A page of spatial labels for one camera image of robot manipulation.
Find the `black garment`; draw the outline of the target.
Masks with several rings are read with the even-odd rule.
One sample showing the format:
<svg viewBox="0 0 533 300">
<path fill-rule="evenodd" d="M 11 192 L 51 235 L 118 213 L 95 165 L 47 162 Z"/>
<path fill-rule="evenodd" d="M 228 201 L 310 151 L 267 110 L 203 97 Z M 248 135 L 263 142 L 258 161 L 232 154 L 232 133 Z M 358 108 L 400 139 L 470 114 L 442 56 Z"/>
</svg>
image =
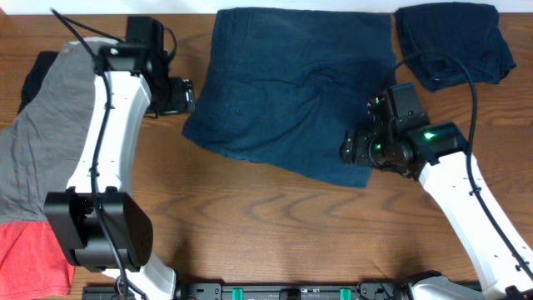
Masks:
<svg viewBox="0 0 533 300">
<path fill-rule="evenodd" d="M 17 113 L 20 114 L 22 110 L 38 95 L 44 78 L 46 77 L 50 67 L 55 62 L 58 52 L 45 51 L 40 52 L 32 66 L 32 69 L 27 74 L 24 84 L 21 89 L 21 102 Z"/>
</svg>

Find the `red garment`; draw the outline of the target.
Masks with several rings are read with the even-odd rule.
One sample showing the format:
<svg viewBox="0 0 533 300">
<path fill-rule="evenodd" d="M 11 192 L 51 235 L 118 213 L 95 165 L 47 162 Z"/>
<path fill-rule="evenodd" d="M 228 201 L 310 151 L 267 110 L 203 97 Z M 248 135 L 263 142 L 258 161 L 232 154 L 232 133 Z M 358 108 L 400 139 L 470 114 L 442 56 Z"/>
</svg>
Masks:
<svg viewBox="0 0 533 300">
<path fill-rule="evenodd" d="M 66 296 L 74 272 L 48 222 L 1 226 L 2 299 Z"/>
</svg>

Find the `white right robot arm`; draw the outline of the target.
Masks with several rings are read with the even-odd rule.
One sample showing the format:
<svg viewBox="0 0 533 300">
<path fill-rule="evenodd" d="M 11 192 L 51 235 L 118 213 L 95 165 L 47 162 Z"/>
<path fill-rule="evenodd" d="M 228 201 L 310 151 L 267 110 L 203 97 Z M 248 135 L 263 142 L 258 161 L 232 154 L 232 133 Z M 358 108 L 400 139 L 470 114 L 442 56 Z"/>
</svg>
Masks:
<svg viewBox="0 0 533 300">
<path fill-rule="evenodd" d="M 532 297 L 532 249 L 492 194 L 468 140 L 453 122 L 378 122 L 372 130 L 350 129 L 341 160 L 416 180 L 445 214 L 481 286 L 471 291 L 423 279 L 410 286 L 411 298 Z"/>
</svg>

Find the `dark teal blue shorts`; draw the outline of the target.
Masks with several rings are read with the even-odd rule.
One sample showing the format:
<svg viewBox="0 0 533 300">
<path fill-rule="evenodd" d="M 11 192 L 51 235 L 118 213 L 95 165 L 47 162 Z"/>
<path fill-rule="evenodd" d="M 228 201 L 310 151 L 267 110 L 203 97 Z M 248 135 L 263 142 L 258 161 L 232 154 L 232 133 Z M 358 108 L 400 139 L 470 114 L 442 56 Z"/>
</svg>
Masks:
<svg viewBox="0 0 533 300">
<path fill-rule="evenodd" d="M 396 63 L 387 14 L 239 7 L 217 13 L 207 79 L 182 133 L 225 157 L 363 188 L 341 163 Z"/>
</svg>

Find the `folded navy garment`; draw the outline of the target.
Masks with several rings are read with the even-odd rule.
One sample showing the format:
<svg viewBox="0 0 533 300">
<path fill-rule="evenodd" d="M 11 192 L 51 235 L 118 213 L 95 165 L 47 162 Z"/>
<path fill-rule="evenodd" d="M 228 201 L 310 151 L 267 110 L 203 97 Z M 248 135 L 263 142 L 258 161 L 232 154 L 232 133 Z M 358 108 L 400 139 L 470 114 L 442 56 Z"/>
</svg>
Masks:
<svg viewBox="0 0 533 300">
<path fill-rule="evenodd" d="M 516 63 L 499 29 L 496 7 L 471 2 L 438 2 L 395 12 L 402 54 L 437 50 L 461 61 L 476 83 L 497 84 Z"/>
</svg>

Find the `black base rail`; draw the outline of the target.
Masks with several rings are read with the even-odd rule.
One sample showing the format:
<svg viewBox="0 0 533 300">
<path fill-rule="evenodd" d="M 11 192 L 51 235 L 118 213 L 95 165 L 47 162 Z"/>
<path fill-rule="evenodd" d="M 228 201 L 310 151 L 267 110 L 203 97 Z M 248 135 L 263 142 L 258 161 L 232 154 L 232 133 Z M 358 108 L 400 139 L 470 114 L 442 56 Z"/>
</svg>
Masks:
<svg viewBox="0 0 533 300">
<path fill-rule="evenodd" d="M 411 290 L 408 283 L 363 281 L 356 285 L 222 285 L 204 282 L 181 284 L 174 292 L 176 300 L 372 300 L 372 299 L 483 299 L 470 287 L 446 282 Z"/>
</svg>

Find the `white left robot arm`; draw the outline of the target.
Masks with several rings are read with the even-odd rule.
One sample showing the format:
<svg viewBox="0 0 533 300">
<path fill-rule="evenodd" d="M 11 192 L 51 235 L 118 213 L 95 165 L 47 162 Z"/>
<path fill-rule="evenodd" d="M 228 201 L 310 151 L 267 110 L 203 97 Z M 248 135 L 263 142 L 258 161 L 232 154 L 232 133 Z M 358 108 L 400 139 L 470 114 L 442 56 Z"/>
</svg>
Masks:
<svg viewBox="0 0 533 300">
<path fill-rule="evenodd" d="M 132 199 L 132 165 L 146 110 L 172 88 L 161 42 L 101 47 L 94 60 L 94 107 L 77 167 L 44 211 L 73 266 L 113 278 L 111 299 L 185 299 L 177 273 L 152 251 L 150 218 Z"/>
</svg>

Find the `grey shorts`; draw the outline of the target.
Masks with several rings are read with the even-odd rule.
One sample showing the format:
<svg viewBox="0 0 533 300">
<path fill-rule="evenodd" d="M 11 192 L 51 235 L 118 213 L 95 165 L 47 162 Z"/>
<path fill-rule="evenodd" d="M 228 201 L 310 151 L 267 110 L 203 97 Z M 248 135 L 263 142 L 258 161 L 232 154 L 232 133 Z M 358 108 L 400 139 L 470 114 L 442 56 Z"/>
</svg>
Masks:
<svg viewBox="0 0 533 300">
<path fill-rule="evenodd" d="M 43 222 L 47 193 L 62 192 L 87 138 L 94 104 L 93 61 L 66 42 L 38 95 L 1 131 L 1 223 Z"/>
</svg>

